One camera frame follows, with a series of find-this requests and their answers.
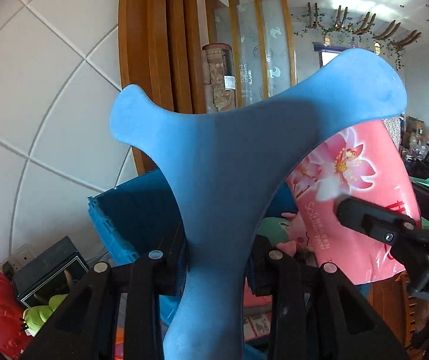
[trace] white tiled wall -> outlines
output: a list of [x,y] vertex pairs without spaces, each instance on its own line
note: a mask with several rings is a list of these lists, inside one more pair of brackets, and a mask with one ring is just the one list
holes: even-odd
[[108,128],[120,88],[118,0],[0,0],[0,262],[65,235],[100,252],[87,197],[137,176]]

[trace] pink flower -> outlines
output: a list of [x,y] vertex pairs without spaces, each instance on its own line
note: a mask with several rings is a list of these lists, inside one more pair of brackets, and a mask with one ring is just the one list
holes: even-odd
[[289,176],[294,185],[295,196],[298,197],[298,194],[315,185],[320,172],[321,167],[317,163],[311,162],[309,155],[303,158]]
[[373,185],[363,179],[376,173],[371,164],[361,158],[363,144],[355,143],[353,128],[345,132],[346,139],[337,133],[315,149],[316,156],[321,160],[318,201],[332,199],[342,193],[349,194],[353,188],[364,190]]

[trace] black box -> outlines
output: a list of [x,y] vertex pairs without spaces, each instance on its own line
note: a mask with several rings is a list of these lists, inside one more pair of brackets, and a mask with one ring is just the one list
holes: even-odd
[[43,304],[40,299],[48,301],[53,295],[67,294],[70,289],[65,269],[74,283],[89,270],[88,264],[68,237],[58,241],[14,274],[16,299],[26,307],[34,307]]

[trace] red plastic toy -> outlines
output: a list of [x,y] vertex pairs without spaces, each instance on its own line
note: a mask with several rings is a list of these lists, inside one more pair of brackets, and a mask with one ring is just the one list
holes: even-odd
[[17,359],[32,337],[22,330],[23,308],[10,281],[0,272],[0,352]]

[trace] dark blue storage bin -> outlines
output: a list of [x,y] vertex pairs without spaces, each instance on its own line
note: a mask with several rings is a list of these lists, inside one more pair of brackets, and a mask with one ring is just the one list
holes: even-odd
[[[297,212],[286,183],[273,198],[266,216],[281,217]],[[178,204],[159,169],[127,181],[116,188],[89,198],[88,213],[99,237],[114,262],[129,264],[157,249],[163,236],[182,222]],[[160,296],[161,319],[169,325],[179,298]],[[245,360],[263,359],[264,354],[246,346]]]

